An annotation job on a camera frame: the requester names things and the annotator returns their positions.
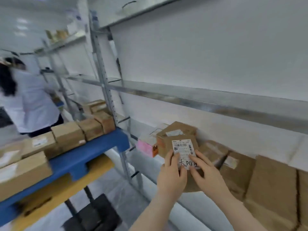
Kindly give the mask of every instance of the long black hair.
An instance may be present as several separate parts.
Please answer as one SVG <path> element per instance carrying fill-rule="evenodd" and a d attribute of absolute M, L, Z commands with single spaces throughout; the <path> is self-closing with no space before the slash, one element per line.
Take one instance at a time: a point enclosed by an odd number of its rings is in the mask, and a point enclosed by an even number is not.
<path fill-rule="evenodd" d="M 25 65 L 18 58 L 5 58 L 9 63 L 15 63 L 16 65 Z M 10 68 L 0 63 L 0 89 L 4 93 L 4 96 L 15 96 L 17 91 L 17 83 L 14 81 Z"/>

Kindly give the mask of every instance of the blue table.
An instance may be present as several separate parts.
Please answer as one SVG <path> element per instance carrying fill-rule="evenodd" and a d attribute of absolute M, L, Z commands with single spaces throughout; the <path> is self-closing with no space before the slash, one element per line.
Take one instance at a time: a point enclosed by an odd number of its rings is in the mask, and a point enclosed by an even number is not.
<path fill-rule="evenodd" d="M 117 147 L 118 152 L 126 151 L 129 148 L 128 137 L 119 128 L 51 159 L 49 163 L 53 174 L 50 177 L 0 202 L 0 227 L 19 215 L 16 202 L 52 183 L 64 174 L 70 173 L 72 180 L 82 178 L 88 172 L 86 163 L 113 147 Z"/>

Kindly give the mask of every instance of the hand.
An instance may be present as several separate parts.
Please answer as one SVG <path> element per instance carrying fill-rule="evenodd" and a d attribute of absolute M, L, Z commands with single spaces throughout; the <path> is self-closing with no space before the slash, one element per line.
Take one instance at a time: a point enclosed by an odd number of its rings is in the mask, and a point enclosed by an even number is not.
<path fill-rule="evenodd" d="M 204 194 L 210 197 L 215 203 L 222 198 L 233 197 L 219 170 L 215 168 L 213 163 L 205 155 L 198 150 L 195 152 L 199 158 L 192 155 L 189 155 L 189 157 L 192 161 L 197 163 L 199 167 L 201 167 L 204 172 L 204 177 L 201 177 L 194 167 L 190 167 L 189 169 L 191 175 Z"/>
<path fill-rule="evenodd" d="M 180 154 L 172 155 L 173 150 L 170 150 L 166 155 L 165 163 L 160 167 L 157 179 L 157 194 L 165 198 L 167 197 L 175 203 L 187 184 L 187 170 L 181 167 L 179 173 L 177 162 Z"/>

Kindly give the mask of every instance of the black pants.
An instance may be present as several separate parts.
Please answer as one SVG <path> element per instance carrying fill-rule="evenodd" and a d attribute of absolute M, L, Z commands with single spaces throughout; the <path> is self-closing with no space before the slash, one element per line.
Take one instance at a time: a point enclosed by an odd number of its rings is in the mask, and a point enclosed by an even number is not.
<path fill-rule="evenodd" d="M 42 135 L 44 133 L 47 133 L 49 131 L 51 131 L 51 127 L 53 126 L 57 126 L 57 125 L 60 125 L 60 124 L 63 124 L 64 121 L 63 121 L 63 117 L 61 116 L 61 114 L 59 115 L 59 118 L 57 120 L 57 122 L 49 127 L 45 127 L 43 129 L 40 129 L 40 130 L 37 130 L 37 131 L 34 131 L 34 132 L 31 132 L 31 133 L 20 133 L 21 135 L 28 135 L 30 138 L 33 138 L 33 137 L 36 137 L 36 136 L 39 136 L 39 135 Z"/>

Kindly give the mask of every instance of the yellow board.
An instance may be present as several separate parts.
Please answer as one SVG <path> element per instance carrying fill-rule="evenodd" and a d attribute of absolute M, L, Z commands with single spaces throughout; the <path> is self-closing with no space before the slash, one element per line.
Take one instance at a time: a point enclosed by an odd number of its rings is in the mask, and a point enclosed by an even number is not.
<path fill-rule="evenodd" d="M 22 213 L 12 222 L 13 231 L 22 231 L 47 215 L 61 203 L 85 188 L 114 167 L 106 155 L 101 155 L 88 163 L 89 173 L 78 181 L 71 181 L 66 174 L 44 188 L 20 201 Z"/>

